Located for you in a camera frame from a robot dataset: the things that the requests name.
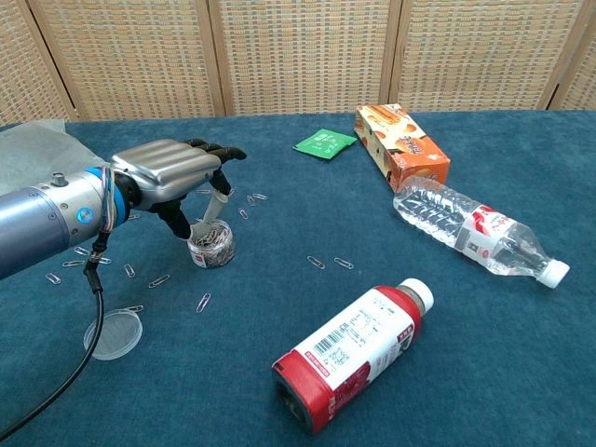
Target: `woven wall panel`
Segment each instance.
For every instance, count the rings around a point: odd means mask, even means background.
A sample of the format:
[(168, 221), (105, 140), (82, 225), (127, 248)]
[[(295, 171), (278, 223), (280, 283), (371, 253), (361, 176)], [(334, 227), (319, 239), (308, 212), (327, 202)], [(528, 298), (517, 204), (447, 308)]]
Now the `woven wall panel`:
[(89, 119), (214, 115), (194, 0), (37, 0)]
[(31, 29), (16, 2), (0, 3), (0, 125), (68, 118)]
[(222, 0), (219, 8), (230, 73), (222, 82), (235, 114), (352, 112), (378, 102), (388, 0)]
[(596, 110), (596, 37), (588, 46), (561, 108)]
[(581, 3), (413, 0), (398, 102), (412, 110), (536, 108)]

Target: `petri dish lid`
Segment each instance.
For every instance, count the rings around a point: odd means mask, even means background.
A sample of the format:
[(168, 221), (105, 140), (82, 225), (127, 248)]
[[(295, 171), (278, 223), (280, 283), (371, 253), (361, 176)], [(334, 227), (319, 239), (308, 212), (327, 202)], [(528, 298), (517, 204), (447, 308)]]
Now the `petri dish lid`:
[[(85, 331), (85, 349), (89, 347), (94, 331), (95, 321)], [(93, 357), (97, 360), (118, 359), (139, 343), (141, 335), (142, 323), (136, 313), (127, 309), (111, 310), (103, 316), (102, 335), (95, 346)]]

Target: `clear plastic water bottle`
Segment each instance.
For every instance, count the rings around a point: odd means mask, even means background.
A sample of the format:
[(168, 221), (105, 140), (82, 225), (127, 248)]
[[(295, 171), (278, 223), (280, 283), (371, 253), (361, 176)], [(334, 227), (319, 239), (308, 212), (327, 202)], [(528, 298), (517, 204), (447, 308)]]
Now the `clear plastic water bottle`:
[(393, 206), (410, 224), (497, 275), (535, 277), (554, 289), (569, 271), (544, 253), (530, 228), (434, 180), (406, 179)]

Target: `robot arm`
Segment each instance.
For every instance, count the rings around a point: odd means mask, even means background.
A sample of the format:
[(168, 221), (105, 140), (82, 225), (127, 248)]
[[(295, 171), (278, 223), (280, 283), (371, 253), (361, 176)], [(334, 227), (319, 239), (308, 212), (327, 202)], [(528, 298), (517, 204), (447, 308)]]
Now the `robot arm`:
[[(191, 226), (180, 210), (194, 188), (210, 181), (214, 194), (193, 236), (217, 217), (227, 202), (230, 185), (222, 164), (246, 155), (202, 140), (159, 140), (120, 152), (113, 157), (115, 226), (130, 210), (155, 212), (177, 237), (191, 236)], [(64, 176), (51, 182), (0, 196), (0, 279), (96, 236), (102, 225), (103, 186), (99, 169)]]

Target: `bottle label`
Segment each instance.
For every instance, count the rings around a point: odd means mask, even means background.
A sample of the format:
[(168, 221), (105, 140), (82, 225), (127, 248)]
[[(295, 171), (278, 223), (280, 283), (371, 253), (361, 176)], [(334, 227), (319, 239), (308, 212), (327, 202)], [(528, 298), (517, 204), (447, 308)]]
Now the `bottle label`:
[(515, 223), (504, 214), (480, 205), (464, 222), (455, 249), (474, 261), (486, 265), (496, 243)]
[(413, 330), (401, 307), (371, 289), (294, 349), (334, 391), (336, 411), (408, 348)]

